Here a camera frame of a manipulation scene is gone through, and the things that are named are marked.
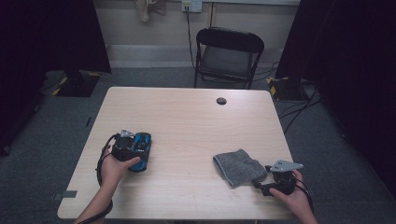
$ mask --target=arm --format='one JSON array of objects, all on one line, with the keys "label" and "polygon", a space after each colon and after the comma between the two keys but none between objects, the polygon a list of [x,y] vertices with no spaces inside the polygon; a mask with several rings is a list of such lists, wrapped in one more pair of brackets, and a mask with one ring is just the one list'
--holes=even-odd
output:
[{"label": "arm", "polygon": [[[93,217],[105,211],[128,167],[133,166],[140,161],[140,158],[138,157],[128,161],[118,161],[112,155],[107,156],[107,154],[109,154],[108,149],[106,149],[106,158],[103,160],[102,164],[102,186],[74,223],[79,223],[89,217]],[[101,217],[94,223],[104,223],[104,221],[105,217]]]},{"label": "arm", "polygon": [[[303,181],[303,175],[300,174],[300,172],[294,170],[293,173],[298,180]],[[300,181],[297,182],[297,185],[303,188],[304,186]],[[291,195],[285,195],[277,189],[270,189],[270,192],[285,203],[290,211],[296,215],[303,224],[318,224],[309,206],[308,199],[300,189],[296,188]]]}]

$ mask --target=chair seat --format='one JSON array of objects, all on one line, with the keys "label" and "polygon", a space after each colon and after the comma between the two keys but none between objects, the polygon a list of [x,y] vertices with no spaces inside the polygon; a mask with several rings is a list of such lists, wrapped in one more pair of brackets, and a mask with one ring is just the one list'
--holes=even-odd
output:
[{"label": "chair seat", "polygon": [[251,63],[251,53],[207,46],[201,60],[200,71],[247,78],[250,76]]}]

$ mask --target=hand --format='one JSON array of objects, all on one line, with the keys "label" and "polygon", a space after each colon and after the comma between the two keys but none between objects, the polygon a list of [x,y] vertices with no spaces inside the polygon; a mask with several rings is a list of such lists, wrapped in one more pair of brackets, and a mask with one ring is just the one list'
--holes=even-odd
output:
[{"label": "hand", "polygon": [[102,186],[118,185],[127,172],[128,167],[133,166],[140,161],[139,157],[132,158],[128,161],[118,161],[110,154],[108,151],[109,148],[110,146],[105,149],[105,159],[102,164]]},{"label": "hand", "polygon": [[[296,179],[303,182],[303,175],[300,172],[294,170],[293,173],[296,176]],[[300,181],[297,181],[297,185],[304,188],[304,185]],[[306,195],[300,189],[295,188],[291,195],[285,195],[277,189],[270,189],[270,192],[282,201],[304,224],[318,223],[312,213]]]}]

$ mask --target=gray cloth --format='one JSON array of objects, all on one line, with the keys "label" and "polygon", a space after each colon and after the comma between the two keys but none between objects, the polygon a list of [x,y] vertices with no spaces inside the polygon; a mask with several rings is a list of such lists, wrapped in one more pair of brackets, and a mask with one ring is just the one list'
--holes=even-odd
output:
[{"label": "gray cloth", "polygon": [[213,157],[221,177],[228,180],[234,188],[254,179],[267,177],[265,168],[249,157],[244,149],[236,152],[226,152]]}]

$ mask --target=gray carpet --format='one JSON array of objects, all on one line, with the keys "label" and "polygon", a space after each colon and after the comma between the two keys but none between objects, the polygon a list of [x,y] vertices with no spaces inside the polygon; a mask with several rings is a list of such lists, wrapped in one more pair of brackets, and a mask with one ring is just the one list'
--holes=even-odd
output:
[{"label": "gray carpet", "polygon": [[[48,73],[45,86],[61,75]],[[0,158],[0,223],[69,223],[57,217],[60,201],[53,200],[53,195],[66,190],[108,88],[191,88],[192,84],[191,68],[114,68],[113,74],[100,78],[91,98],[54,97],[53,88],[45,90],[40,109],[13,141],[10,155]],[[198,87],[242,89],[241,84],[210,81],[200,81]],[[261,79],[252,89],[268,87]],[[311,94],[313,87],[306,90]],[[278,114],[303,106],[274,104]],[[294,115],[281,119],[284,129]],[[314,192],[319,223],[396,223],[396,203],[367,161],[344,139],[340,127],[320,102],[306,108],[286,133],[291,155],[304,165],[304,182]]]}]

